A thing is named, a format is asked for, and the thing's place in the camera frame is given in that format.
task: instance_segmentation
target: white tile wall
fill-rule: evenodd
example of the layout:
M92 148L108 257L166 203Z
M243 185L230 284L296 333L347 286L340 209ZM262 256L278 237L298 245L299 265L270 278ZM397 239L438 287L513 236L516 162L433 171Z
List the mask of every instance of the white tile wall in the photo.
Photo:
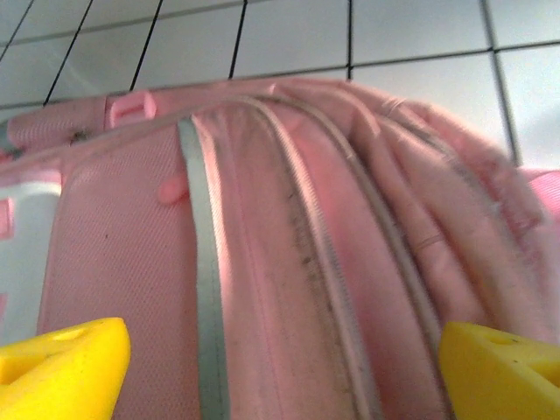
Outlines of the white tile wall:
M434 102L461 116L504 151L504 129L489 54L355 68L355 81L394 95Z
M88 0L35 0L16 39L74 32L88 7Z
M526 165L560 166L560 0L242 3L0 0L0 117L126 91L138 68L135 88L225 79L232 68L337 79L349 68L358 82L443 105L505 150L512 131Z
M220 4L231 4L235 0L165 0L161 4L161 13L172 13L175 11L191 11Z
M489 0L498 46L560 41L560 0Z
M488 47L479 0L354 0L357 63Z
M42 102L71 42L64 37L8 48L0 62L0 105Z
M0 0L0 45L7 43L31 0Z
M128 90L150 25L133 24L81 33L62 68L52 98Z
M84 28L152 18L157 8L158 0L95 0L84 21Z
M560 46L502 52L523 163L560 167Z
M235 76L343 66L346 61L346 0L272 0L248 7Z
M225 79L234 54L241 6L157 22L137 86Z

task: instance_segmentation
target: zipper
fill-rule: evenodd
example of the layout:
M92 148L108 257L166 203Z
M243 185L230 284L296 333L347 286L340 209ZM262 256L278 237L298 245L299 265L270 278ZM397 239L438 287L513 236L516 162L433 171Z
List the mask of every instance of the zipper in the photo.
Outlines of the zipper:
M338 96L342 101L351 102L353 106L356 105L353 101L355 98L347 92L330 89L329 87L322 90L324 93L329 95ZM334 141L336 148L343 154L343 156L345 156L352 174L366 195L371 211L375 215L375 218L379 221L382 232L385 234L385 239L393 251L397 267L401 272L402 279L409 293L409 298L413 303L416 317L423 329L423 334L427 340L430 352L432 353L432 362L436 367L436 370L438 370L438 343L442 329L438 316L428 298L427 290L420 287L423 284L422 279L418 273L417 266L414 263L413 258L410 256L409 248L403 239L403 233L399 230L398 225L389 210L389 206L385 203L385 200L382 197L382 194L371 182L367 171L363 167L359 158L356 156L353 147L350 145L348 140L340 134L338 127L336 127L336 125L328 117L324 116L314 107L309 106L306 102L291 98L290 101L286 101L284 98L279 98L277 96L263 95L259 97L269 101L281 102L297 107L319 121L319 123L326 128L326 131L328 131L329 137Z
M286 133L277 116L253 98L235 98L236 102L246 103L257 109L268 121L276 139L280 143L290 172L296 182L299 195L311 229L311 237L323 270L327 290L331 298L335 319L339 325L339 336L346 355L350 381L353 384L356 411L359 418L383 419L382 407L377 394L375 381L369 368L368 357L362 343L358 321L354 315L352 299L346 287L346 279L330 237L321 211L314 186L305 168L305 163L296 146Z

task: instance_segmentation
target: white tile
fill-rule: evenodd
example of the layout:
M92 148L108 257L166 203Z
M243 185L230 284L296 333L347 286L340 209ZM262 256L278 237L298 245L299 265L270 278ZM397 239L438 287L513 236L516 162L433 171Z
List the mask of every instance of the white tile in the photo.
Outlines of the white tile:
M158 21L136 87L227 78L241 12L238 6Z
M354 0L353 4L356 63L488 46L479 0Z
M488 0L498 46L560 40L560 0Z
M158 0L94 0L83 27L153 18L158 3Z
M524 165L560 168L560 46L503 52L507 96Z
M0 105L46 99L71 42L64 37L8 48L0 62Z
M31 0L0 0L0 44L10 40Z
M436 103L508 151L494 73L487 54L355 68L353 79L396 96Z
M272 0L247 7L236 76L347 62L346 0Z
M174 11L190 11L202 7L217 6L232 3L234 0L164 0L161 4L160 15Z
M150 26L146 22L81 33L60 73L52 98L128 90Z
M88 0L35 0L16 39L74 32L88 7Z
M40 107L19 107L19 108L8 108L0 109L0 123L6 121L13 116L19 116L20 114L25 114L27 112L32 112Z

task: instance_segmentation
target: tile grout line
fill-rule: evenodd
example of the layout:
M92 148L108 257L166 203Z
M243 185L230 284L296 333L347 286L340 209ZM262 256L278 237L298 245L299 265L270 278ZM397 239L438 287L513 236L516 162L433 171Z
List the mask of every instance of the tile grout line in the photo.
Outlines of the tile grout line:
M353 78L354 71L354 2L348 0L348 57L346 63L346 80L350 81Z
M454 59L457 57L464 57L469 55L490 53L492 48L479 48L476 50L466 50L458 52L443 52L440 54L427 54L418 55L416 57L407 57L402 59L380 59L377 61L367 61L363 63L353 64L352 68L356 67L371 67L371 66L386 66L390 64L402 64L402 63L413 63L417 61L429 61L429 60L439 60L439 59Z
M137 84L138 75L140 74L140 69L142 68L142 64L144 63L144 57L146 56L146 52L148 51L148 44L150 43L151 35L154 32L154 28L156 27L156 22L158 21L159 17L159 11L161 10L161 5L163 2L164 0L159 0L159 3L157 4L156 13L154 14L154 18L151 20L150 30L148 31L146 42L143 45L142 53L140 54L140 60L138 61L138 65L136 66L134 76L132 77L129 91L133 90L135 85Z
M11 34L10 39L8 39L8 42L6 43L6 45L3 48L2 53L0 54L0 61L2 61L2 59L4 58L4 55L8 51L8 48L10 48L11 43L14 41L14 38L18 34L19 28L21 27L22 23L24 22L24 19L27 16L27 13L29 13L30 8L33 6L33 3L35 3L35 0L31 0L29 2L29 4L27 4L27 9L25 9L24 15L21 17L21 19L19 19L19 23L17 24L16 29L14 29L14 32Z
M220 11L222 9L229 9L229 8L232 8L232 7L243 6L243 3L246 3L246 2L243 1L243 0L235 0L235 1L227 2L227 3L220 3L220 4L209 5L209 6L196 7L196 8L193 8L193 9L170 11L170 12L167 12L167 13L164 13L163 15L161 15L159 17L159 20L165 20L165 19L171 19L171 18L181 18L183 16L196 15L198 13L206 13L206 12L209 12L209 11Z
M74 44L76 43L76 39L78 38L78 35L80 34L81 27L84 25L84 22L86 20L86 16L88 15L89 9L91 8L91 5L93 4L93 2L94 2L94 0L89 0L89 4L87 5L86 11L84 12L84 15L81 17L81 21L80 21L80 24L78 25L78 29L76 29L76 32L73 35L72 42L70 43L70 46L68 47L68 50L66 51L66 55L64 56L64 59L62 60L62 64L60 64L59 71L56 73L56 77L54 78L54 82L52 83L51 88L49 89L49 93L47 94L46 99L43 102L43 106L45 106L49 102L49 100L51 99L51 95L53 94L54 87L56 86L57 82L59 81L60 74L62 73L62 69L64 68L64 65L67 63L68 56L70 55L70 52L72 51L72 48L74 48Z
M247 0L243 1L243 7L241 8L241 17L239 18L239 27L237 28L237 37L235 38L234 55L231 59L231 67L229 68L228 79L234 78L235 62L237 61L237 53L239 52L239 45L242 42L242 31L243 23L245 22L245 13L247 12Z
M251 3L255 4L255 3L262 3L262 2L269 2L272 0L253 0ZM191 15L196 15L198 13L206 13L209 11L218 11L221 9L228 9L231 7L235 7L235 6L241 6L243 5L242 2L237 2L237 3L225 3L222 4L221 7L213 7L212 9L210 9L210 7L205 8L204 10L202 9L196 9L196 10L189 10L189 11L182 11L182 12L173 12L173 13L165 13L164 15L160 15L158 17L159 21L164 21L166 19L169 18L182 18L183 16L191 16ZM125 22L116 22L113 24L101 24L98 26L91 26L88 28L82 28L80 33L95 33L95 32L102 32L102 31L107 31L110 29L116 29L116 28L124 28L126 26L132 26L132 25L137 25L137 24L143 24L146 22L150 22L152 20L152 17L140 17L138 19L134 19L134 20L127 20ZM57 33L50 33L48 35L39 35L37 37L31 37L31 38L21 38L21 39L14 39L13 42L10 43L10 46L20 46L22 44L32 44L33 42L41 42L41 41L48 41L51 39L58 39L58 38L64 38L64 37L68 37L74 34L74 31L65 31L65 32L57 32ZM2 44L0 43L0 48L3 48L4 46L7 46L8 44ZM508 46L501 46L501 47L495 47L493 50L496 51L497 53L501 53L501 52L506 52L506 51L517 51L517 50L526 50L526 49L530 49L530 48L541 48L541 47L546 47L546 46L560 46L560 39L553 39L553 40L549 40L549 41L539 41L539 42L528 42L526 44L517 44L517 45L508 45ZM438 57L441 58L445 58L445 57L453 57L454 52L443 52L441 54L438 55ZM404 59L390 59L387 60L387 62L401 62L404 60L408 60L408 58L404 58ZM358 66L364 66L364 65L369 65L368 63L365 64L359 64Z
M514 164L519 166L522 164L522 156L519 150L519 144L517 143L517 139L515 138L513 118L509 106L508 93L506 91L505 77L498 57L498 51L496 51L495 49L496 37L494 33L494 24L492 23L487 0L480 0L480 8L482 9L482 17L486 27L486 37L488 39L488 42L490 43L492 69L495 78L494 83L498 88L498 99L500 101L500 110L506 124L509 149L511 150L511 157L514 161Z
M44 105L43 101L8 103L8 104L1 104L0 105L0 111L5 111L6 109L17 109L17 108L27 108L27 107L42 107L43 105Z

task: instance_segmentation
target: pink backpack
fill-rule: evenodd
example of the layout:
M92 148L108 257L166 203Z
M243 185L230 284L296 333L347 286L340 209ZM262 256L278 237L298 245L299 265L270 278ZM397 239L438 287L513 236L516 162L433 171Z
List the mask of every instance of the pink backpack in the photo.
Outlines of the pink backpack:
M451 419L447 321L558 342L560 172L430 105L239 80L49 105L0 146L0 344L124 318L114 418Z

